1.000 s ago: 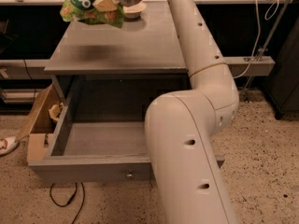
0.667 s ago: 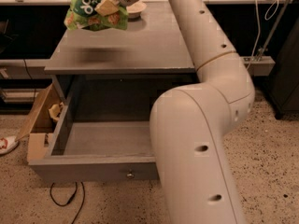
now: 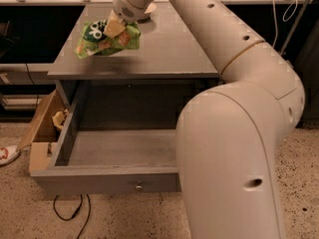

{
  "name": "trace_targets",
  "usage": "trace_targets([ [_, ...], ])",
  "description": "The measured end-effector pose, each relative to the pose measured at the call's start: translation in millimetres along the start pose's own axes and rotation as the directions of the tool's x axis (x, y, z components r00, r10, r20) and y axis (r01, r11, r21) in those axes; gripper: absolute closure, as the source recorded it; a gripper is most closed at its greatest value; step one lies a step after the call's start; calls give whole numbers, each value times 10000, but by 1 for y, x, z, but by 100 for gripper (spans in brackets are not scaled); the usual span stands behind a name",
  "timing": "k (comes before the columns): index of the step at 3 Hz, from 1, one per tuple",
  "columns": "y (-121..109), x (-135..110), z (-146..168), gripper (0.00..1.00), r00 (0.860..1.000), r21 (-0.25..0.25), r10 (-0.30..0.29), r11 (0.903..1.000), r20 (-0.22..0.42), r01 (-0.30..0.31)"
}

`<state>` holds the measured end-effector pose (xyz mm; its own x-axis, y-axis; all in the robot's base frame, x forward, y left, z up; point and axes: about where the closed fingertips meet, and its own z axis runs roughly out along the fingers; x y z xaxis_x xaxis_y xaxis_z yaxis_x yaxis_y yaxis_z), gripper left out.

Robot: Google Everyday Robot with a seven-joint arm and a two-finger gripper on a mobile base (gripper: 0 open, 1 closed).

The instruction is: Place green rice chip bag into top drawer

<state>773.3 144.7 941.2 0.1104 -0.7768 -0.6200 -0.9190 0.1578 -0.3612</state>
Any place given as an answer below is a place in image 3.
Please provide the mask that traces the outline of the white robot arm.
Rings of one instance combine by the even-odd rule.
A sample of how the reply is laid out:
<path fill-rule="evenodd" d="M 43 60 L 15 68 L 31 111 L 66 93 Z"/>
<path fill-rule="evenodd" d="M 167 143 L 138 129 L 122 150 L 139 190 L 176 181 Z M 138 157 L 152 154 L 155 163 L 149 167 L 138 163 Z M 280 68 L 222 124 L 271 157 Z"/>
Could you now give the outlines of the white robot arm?
<path fill-rule="evenodd" d="M 127 22 L 154 0 L 113 0 Z M 191 239 L 286 239 L 274 169 L 305 92 L 282 57 L 218 0 L 168 0 L 224 83 L 192 98 L 176 125 Z"/>

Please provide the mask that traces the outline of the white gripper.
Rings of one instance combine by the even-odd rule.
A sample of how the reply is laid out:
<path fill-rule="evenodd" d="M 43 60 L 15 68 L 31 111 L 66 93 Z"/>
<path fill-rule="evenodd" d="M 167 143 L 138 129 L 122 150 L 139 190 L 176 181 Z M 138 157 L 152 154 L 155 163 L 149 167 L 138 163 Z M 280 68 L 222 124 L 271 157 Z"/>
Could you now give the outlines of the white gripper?
<path fill-rule="evenodd" d="M 127 23 L 147 18 L 147 9 L 154 0 L 113 0 L 113 18 L 104 29 L 104 34 L 114 39 L 123 33 Z"/>

